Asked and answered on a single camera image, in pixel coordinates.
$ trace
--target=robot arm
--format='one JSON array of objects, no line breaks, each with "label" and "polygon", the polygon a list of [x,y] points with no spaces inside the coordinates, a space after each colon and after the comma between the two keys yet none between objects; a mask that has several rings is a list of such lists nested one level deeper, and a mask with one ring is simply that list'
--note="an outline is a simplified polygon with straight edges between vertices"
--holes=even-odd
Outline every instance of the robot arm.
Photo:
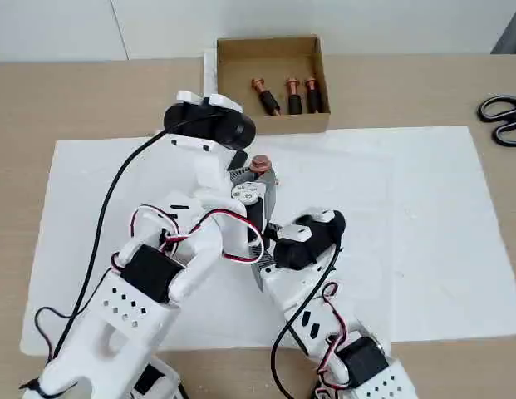
[{"label": "robot arm", "polygon": [[[342,214],[330,209],[310,209],[293,224],[275,229],[274,256],[260,265],[263,291],[283,312],[300,348],[318,365],[313,397],[414,399],[415,388],[400,362],[384,353],[354,314],[334,304],[339,271],[332,260],[344,229]],[[273,348],[273,364],[281,338]],[[290,397],[275,369],[273,376]]]},{"label": "robot arm", "polygon": [[[93,399],[185,399],[179,375],[154,353],[182,303],[225,257],[252,264],[259,288],[286,318],[284,330],[318,364],[314,397],[415,398],[400,363],[333,302],[342,214],[310,209],[288,226],[270,223],[276,186],[270,161],[259,155],[247,167],[234,163],[253,140],[252,122],[222,96],[181,92],[179,99],[165,113],[165,129],[173,145],[196,158],[198,187],[136,210],[129,242],[112,257],[114,269],[58,356],[24,385],[23,397],[69,395],[84,379]],[[196,126],[180,124],[195,120]],[[266,251],[271,241],[273,251]],[[114,336],[119,347],[111,344]]]}]

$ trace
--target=cardboard box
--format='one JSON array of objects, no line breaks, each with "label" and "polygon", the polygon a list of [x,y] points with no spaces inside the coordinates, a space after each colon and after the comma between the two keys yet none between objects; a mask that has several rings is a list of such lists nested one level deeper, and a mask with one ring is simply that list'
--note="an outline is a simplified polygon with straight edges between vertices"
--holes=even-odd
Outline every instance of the cardboard box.
[{"label": "cardboard box", "polygon": [[[311,76],[318,81],[323,113],[289,115],[286,80],[296,77],[300,81],[298,93],[303,111],[307,112],[304,81]],[[260,77],[280,105],[280,116],[269,116],[252,88],[251,80]],[[330,105],[317,36],[219,39],[217,79],[219,94],[241,104],[243,112],[256,123],[259,134],[315,133],[327,128]]]}]

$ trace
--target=wooden table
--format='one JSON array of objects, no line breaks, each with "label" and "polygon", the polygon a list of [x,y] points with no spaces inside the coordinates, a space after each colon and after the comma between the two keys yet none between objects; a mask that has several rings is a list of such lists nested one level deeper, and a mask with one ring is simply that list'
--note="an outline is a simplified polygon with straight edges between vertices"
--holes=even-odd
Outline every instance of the wooden table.
[{"label": "wooden table", "polygon": [[[516,56],[326,57],[330,128],[467,125],[516,274],[516,149],[494,145],[474,108],[516,94]],[[181,88],[200,92],[201,60],[0,64],[0,397],[39,374],[18,349],[55,140],[145,135]],[[516,337],[397,344],[423,399],[516,398]],[[174,352],[191,398],[281,397],[268,350]],[[279,370],[307,397],[312,365],[283,351]]]}]

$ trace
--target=copper nut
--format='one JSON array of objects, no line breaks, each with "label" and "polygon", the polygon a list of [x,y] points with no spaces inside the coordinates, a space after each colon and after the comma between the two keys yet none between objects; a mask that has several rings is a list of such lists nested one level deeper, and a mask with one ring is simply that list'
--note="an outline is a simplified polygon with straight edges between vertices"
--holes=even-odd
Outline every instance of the copper nut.
[{"label": "copper nut", "polygon": [[258,93],[263,93],[267,90],[265,89],[265,80],[261,77],[252,79],[252,88]]},{"label": "copper nut", "polygon": [[306,86],[308,90],[316,90],[317,79],[315,79],[314,77],[308,77],[308,79],[306,79]]},{"label": "copper nut", "polygon": [[273,167],[273,163],[271,160],[263,154],[256,155],[252,158],[252,163],[250,164],[250,170],[254,173],[265,173],[268,170],[271,170]]},{"label": "copper nut", "polygon": [[298,94],[298,86],[300,86],[300,81],[296,77],[287,79],[285,84],[287,85],[287,90],[289,91],[290,96],[295,96]]}]

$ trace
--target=scissors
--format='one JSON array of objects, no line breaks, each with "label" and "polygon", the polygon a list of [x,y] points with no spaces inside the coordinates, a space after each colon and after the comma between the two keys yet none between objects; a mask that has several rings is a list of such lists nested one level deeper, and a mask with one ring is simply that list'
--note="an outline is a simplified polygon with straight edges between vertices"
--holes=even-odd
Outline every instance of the scissors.
[{"label": "scissors", "polygon": [[[498,102],[510,104],[513,108],[507,111],[501,111],[497,114],[488,114],[486,112],[487,108]],[[492,132],[492,140],[494,140],[496,144],[504,147],[516,147],[516,140],[509,140],[504,137],[505,133],[516,130],[516,96],[500,95],[490,97],[479,105],[477,116],[482,122],[486,123],[498,121],[507,122],[494,129]]]}]

